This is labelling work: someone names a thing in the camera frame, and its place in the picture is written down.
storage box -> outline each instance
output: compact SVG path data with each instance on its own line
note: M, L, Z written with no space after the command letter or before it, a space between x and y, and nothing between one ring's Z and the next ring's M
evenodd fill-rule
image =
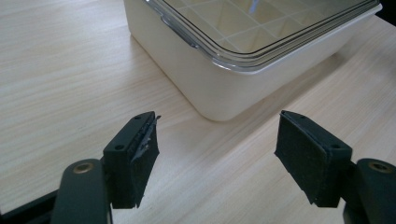
M133 37L206 118L232 119L339 50L363 0L124 0Z

transparent lid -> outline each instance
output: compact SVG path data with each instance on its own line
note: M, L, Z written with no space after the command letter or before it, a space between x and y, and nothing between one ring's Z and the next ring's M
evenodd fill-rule
M213 63L253 71L379 4L378 0L146 0Z

